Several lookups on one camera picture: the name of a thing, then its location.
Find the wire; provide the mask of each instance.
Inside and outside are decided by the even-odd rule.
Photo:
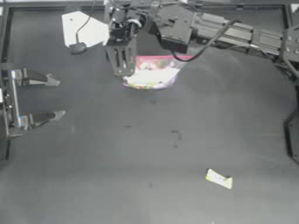
[[[207,49],[211,47],[211,45],[215,43],[215,41],[220,38],[220,36],[225,33],[225,31],[228,30],[229,26],[233,25],[236,22],[239,22],[236,19],[228,21],[225,23],[225,25],[223,26],[223,28],[219,30],[219,32],[216,33],[216,35],[212,37],[212,39],[209,40],[209,42],[207,43],[207,45],[200,49],[200,51],[189,58],[189,59],[181,59],[175,52],[172,52],[172,56],[181,62],[188,62],[192,60],[196,60],[207,51]]]
[[[181,3],[181,2],[164,2],[164,3],[160,3],[160,5],[172,5],[172,4],[179,4],[179,5],[183,5],[183,6],[187,6],[189,7],[193,11],[199,11],[196,9],[196,7],[193,5],[191,5],[189,3]]]
[[[77,43],[80,42],[80,30],[85,27],[85,25],[88,24],[88,22],[91,20],[91,17],[92,17],[93,11],[95,11],[95,6],[96,6],[96,0],[92,0],[92,6],[91,6],[89,13],[88,13],[88,19],[76,31],[76,41],[77,41]]]
[[[256,46],[256,45],[249,45],[249,44],[247,44],[247,45],[233,45],[233,46],[231,46],[231,47],[221,48],[221,49],[223,49],[223,50],[229,50],[229,49],[235,49],[235,48],[240,48],[240,47],[253,47],[257,51],[260,51],[260,52],[264,54],[264,56],[265,56],[269,60],[273,59],[273,58],[269,56],[269,54],[267,53],[267,51],[265,51],[260,46]]]
[[[113,8],[119,9],[119,10],[136,10],[136,7],[131,7],[129,5],[124,6],[124,5],[117,5],[115,3],[115,0],[107,0],[111,5],[113,6]]]

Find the black cable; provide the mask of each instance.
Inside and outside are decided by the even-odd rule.
[[[88,19],[87,19],[85,23],[81,25],[81,27],[76,31],[76,41],[77,41],[77,43],[80,42],[80,35],[79,35],[80,34],[80,30],[85,27],[85,25],[88,24],[88,22],[91,20],[91,17],[92,17],[93,11],[95,11],[95,6],[96,6],[96,0],[92,0],[92,6],[91,6],[89,14],[88,14]]]
[[[209,40],[209,42],[207,43],[207,45],[200,49],[200,51],[189,58],[189,59],[181,59],[175,52],[172,52],[172,56],[181,62],[188,62],[192,60],[196,60],[207,51],[207,49],[211,47],[211,45],[215,43],[215,41],[220,38],[220,36],[225,33],[225,31],[228,30],[229,26],[233,25],[235,23],[239,23],[239,21],[236,19],[228,21],[225,23],[225,25],[223,26],[223,28],[219,30],[219,32],[216,33],[216,35],[212,37],[212,39]]]
[[[164,5],[172,5],[172,4],[177,4],[177,5],[181,5],[181,6],[187,6],[187,7],[189,7],[193,11],[199,11],[199,10],[196,9],[196,6],[192,5],[192,4],[189,4],[189,3],[181,3],[181,2],[164,2],[164,3],[160,3],[161,6],[164,6]]]

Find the small white paper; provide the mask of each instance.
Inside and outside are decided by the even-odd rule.
[[[81,11],[61,15],[61,25],[64,34],[64,44],[67,47],[76,44],[76,32],[85,24],[89,16]],[[97,21],[93,17],[79,31],[79,42],[85,43],[87,47],[92,47],[108,41],[108,25]]]
[[[291,4],[291,9],[292,9],[292,13],[295,13],[299,9],[299,3],[292,3]]]

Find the stain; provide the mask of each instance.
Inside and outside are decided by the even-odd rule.
[[[172,129],[171,132],[177,135],[177,140],[183,140],[183,133],[177,129]]]
[[[151,100],[151,104],[156,104],[157,103],[157,100]]]
[[[69,127],[69,132],[72,133],[72,134],[75,134],[76,132],[77,132],[77,128],[76,128],[76,126],[71,126]]]

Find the metal frame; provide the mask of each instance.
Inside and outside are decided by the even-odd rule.
[[[289,28],[293,25],[293,15],[291,13],[289,3],[203,3],[201,1],[191,1],[196,3],[196,6],[203,10],[249,10],[249,9],[280,9],[283,12],[284,28]],[[135,0],[135,3],[144,3],[144,7],[149,5],[148,0]],[[10,26],[14,11],[75,11],[81,9],[83,11],[91,10],[92,2],[53,2],[53,3],[1,3],[2,16],[0,17],[0,63],[1,65],[8,62],[9,52],[9,38],[10,38]],[[104,10],[104,1],[99,0],[95,7],[95,11]],[[5,140],[6,147],[0,149],[0,164],[1,160],[5,161],[9,156],[10,140]]]

